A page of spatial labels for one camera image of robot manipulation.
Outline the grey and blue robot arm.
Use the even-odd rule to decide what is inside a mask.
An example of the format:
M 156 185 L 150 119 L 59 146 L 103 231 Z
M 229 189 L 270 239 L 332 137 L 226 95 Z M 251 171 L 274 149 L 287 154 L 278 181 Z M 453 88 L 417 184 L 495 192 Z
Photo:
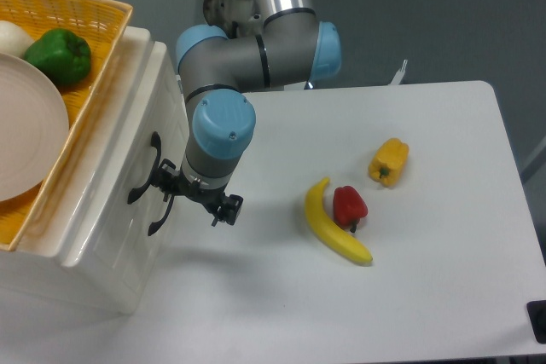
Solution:
M 228 22 L 234 4 L 218 18 L 185 30 L 176 43 L 189 123 L 179 164 L 157 156 L 146 182 L 168 205 L 183 196 L 202 205 L 215 222 L 234 224 L 243 203 L 225 188 L 253 138 L 256 114 L 247 93 L 335 76 L 341 67 L 336 27 L 316 17 L 310 0 L 253 0 L 252 32 Z

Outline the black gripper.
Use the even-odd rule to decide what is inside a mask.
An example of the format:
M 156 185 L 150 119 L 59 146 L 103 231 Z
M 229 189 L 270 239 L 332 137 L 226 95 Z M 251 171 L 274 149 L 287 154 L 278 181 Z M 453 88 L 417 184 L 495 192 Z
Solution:
M 225 186 L 209 189 L 203 179 L 191 177 L 189 180 L 174 168 L 169 159 L 163 159 L 152 173 L 151 185 L 163 193 L 167 207 L 163 217 L 152 225 L 163 225 L 171 213 L 174 199 L 183 196 L 202 205 L 212 215 L 211 225 L 219 222 L 234 225 L 241 211 L 243 198 L 239 195 L 226 195 Z

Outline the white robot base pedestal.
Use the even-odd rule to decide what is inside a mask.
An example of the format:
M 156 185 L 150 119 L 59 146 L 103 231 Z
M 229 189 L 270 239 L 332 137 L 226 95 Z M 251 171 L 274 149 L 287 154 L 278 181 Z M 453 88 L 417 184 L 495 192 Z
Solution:
M 204 0 L 203 15 L 209 26 L 218 26 L 228 38 L 261 35 L 263 19 L 258 0 Z

